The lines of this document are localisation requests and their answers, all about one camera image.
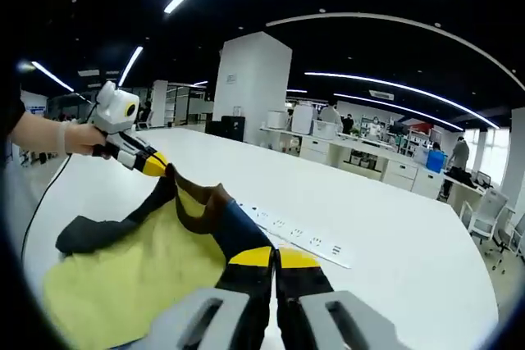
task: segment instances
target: white pillar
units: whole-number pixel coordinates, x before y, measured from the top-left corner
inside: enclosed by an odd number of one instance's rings
[[[512,110],[509,159],[501,185],[509,197],[509,205],[516,207],[513,222],[525,213],[525,107]]]
[[[151,110],[153,116],[151,118],[152,127],[163,127],[164,116],[166,115],[166,91],[167,81],[157,80],[153,82],[153,91],[151,98]]]
[[[486,142],[486,131],[480,132],[479,139],[477,140],[476,158],[474,159],[474,165],[472,171],[478,172],[482,168],[483,151],[485,150]]]
[[[259,128],[271,110],[284,111],[292,50],[264,32],[224,43],[213,104],[213,120],[246,118],[244,141],[259,145]]]

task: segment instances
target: office chair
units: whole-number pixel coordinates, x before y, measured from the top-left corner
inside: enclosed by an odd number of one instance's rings
[[[483,241],[490,241],[494,236],[495,227],[508,200],[509,198],[498,190],[488,189],[476,211],[468,202],[463,202],[459,219],[472,236],[480,239],[480,245]]]
[[[525,248],[525,214],[516,224],[515,227],[511,226],[510,234],[508,234],[503,228],[498,229],[498,237],[500,238],[500,244],[495,240],[495,244],[498,246],[498,253],[500,254],[500,259],[498,263],[492,266],[492,270],[495,270],[497,266],[503,262],[503,252],[505,250],[510,251],[515,256],[523,256],[523,250]],[[489,252],[494,252],[495,249],[489,249]]]
[[[137,122],[137,127],[140,129],[149,129],[151,127],[151,119],[153,118],[153,111],[149,112],[148,119],[145,122]]]

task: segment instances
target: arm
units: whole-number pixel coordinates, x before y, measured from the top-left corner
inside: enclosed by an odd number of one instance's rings
[[[36,152],[58,152],[60,122],[25,112],[11,132],[11,141]],[[91,155],[93,146],[105,145],[106,139],[92,125],[68,124],[64,139],[66,152]]]
[[[448,163],[449,166],[452,164],[452,160],[454,160],[457,152],[458,152],[458,144],[456,144],[456,146],[454,147],[454,150],[452,151],[452,154],[449,157],[449,163]]]

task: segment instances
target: black ceiling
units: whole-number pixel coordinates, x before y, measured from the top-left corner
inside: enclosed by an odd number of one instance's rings
[[[358,18],[266,27],[267,22],[317,14],[320,9],[438,23],[443,30],[488,52],[525,81],[523,0],[186,0],[167,16],[163,9],[170,1],[20,0],[17,23],[23,33],[19,40],[21,57],[41,62],[79,92],[87,89],[87,82],[79,77],[78,70],[123,70],[137,45],[144,46],[144,52],[126,86],[151,86],[158,79],[214,81],[224,41],[264,30],[294,50],[290,87],[307,89],[306,96],[311,98],[326,99],[333,93],[370,98],[368,90],[375,89],[393,93],[398,105],[442,119],[463,115],[414,93],[353,80],[306,76],[305,71],[407,84],[474,111],[499,108],[492,112],[499,115],[490,119],[502,126],[509,125],[511,108],[525,106],[525,92],[494,63],[428,30]],[[22,85],[48,96],[65,93],[36,72],[23,75]],[[482,125],[479,120],[455,123],[463,127]]]

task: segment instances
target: computer monitor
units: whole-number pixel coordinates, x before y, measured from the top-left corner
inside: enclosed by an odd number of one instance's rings
[[[489,186],[491,186],[491,177],[482,173],[481,171],[478,171],[476,175],[476,183],[487,189]]]
[[[397,134],[397,135],[408,135],[409,133],[409,126],[406,125],[405,123],[401,123],[401,122],[394,122],[393,125],[390,125],[390,128],[388,129],[389,132],[391,132],[392,134]]]

